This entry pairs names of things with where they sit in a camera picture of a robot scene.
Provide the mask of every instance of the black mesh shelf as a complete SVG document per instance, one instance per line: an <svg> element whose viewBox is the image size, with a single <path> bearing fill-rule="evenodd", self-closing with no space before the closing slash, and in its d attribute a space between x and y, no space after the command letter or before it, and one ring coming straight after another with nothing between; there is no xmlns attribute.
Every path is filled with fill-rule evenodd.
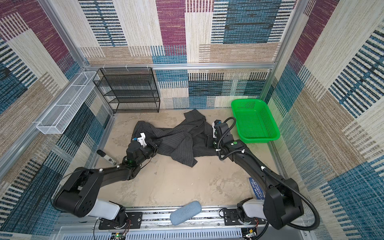
<svg viewBox="0 0 384 240"><path fill-rule="evenodd" d="M100 68L94 84L114 113L155 113L160 97L151 68Z"/></svg>

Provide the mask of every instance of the black mounting plate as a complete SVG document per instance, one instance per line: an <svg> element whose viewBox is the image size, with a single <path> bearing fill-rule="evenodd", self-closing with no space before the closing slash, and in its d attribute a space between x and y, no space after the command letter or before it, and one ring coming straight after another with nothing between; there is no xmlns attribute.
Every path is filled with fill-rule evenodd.
<svg viewBox="0 0 384 240"><path fill-rule="evenodd" d="M128 219L131 220L131 228L130 229L138 229L138 228L140 228L143 213L142 212L126 212L126 214L128 216ZM125 225L121 229L116 229L113 226L111 226L108 223L108 221L103 221L103 222L100 222L99 230L111 230L111 229L114 229L116 231L121 230L123 232L126 229L126 227L127 227L127 225Z"/></svg>
<svg viewBox="0 0 384 240"><path fill-rule="evenodd" d="M237 215L236 209L223 209L223 216L224 216L224 224L226 226L242 225L239 222L239 217ZM263 222L265 222L261 218L258 218L257 220L259 221L259 224L263 224ZM256 220L252 220L249 225L256 225Z"/></svg>

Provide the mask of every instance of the green basket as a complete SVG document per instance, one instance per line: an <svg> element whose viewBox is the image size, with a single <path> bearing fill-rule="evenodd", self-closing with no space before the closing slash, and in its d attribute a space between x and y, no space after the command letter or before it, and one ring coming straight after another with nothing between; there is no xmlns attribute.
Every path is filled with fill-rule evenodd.
<svg viewBox="0 0 384 240"><path fill-rule="evenodd" d="M245 143L269 142L280 137L268 105L260 99L236 99L231 103L237 132Z"/></svg>

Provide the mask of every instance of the robotic arm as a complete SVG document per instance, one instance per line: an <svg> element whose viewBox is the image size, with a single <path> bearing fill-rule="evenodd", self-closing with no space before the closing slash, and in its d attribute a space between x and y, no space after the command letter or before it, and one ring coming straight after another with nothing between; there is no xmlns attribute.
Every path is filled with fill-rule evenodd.
<svg viewBox="0 0 384 240"><path fill-rule="evenodd" d="M226 123L233 119L234 123L228 127ZM266 218L275 228L281 229L285 225L300 229L313 230L319 225L319 215L312 205L299 192L297 183L293 179L284 179L265 166L241 140L234 141L230 130L236 123L235 118L228 118L224 122L216 120L213 136L207 136L205 144L217 150L219 159L229 157L241 166L261 186L265 193L265 201L258 205L246 201L238 204L238 215L242 222L250 222L254 217ZM65 182L53 200L53 206L59 210L71 213L77 217L94 216L103 218L113 228L124 227L127 222L125 207L112 202L97 199L99 189L105 185L131 180L139 173L140 165L157 153L159 142L151 139L145 142L145 135L133 139L127 149L127 156L122 163L106 169L86 169L79 167ZM315 222L308 227L297 226L291 221L302 216L304 209L301 200L309 205L315 215Z"/></svg>

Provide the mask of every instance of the white mesh basket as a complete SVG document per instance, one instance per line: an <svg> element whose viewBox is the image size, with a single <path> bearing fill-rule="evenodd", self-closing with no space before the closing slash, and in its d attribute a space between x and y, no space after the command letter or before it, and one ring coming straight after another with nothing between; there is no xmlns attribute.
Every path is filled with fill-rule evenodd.
<svg viewBox="0 0 384 240"><path fill-rule="evenodd" d="M63 134L81 105L94 88L96 72L82 72L37 125L44 134Z"/></svg>

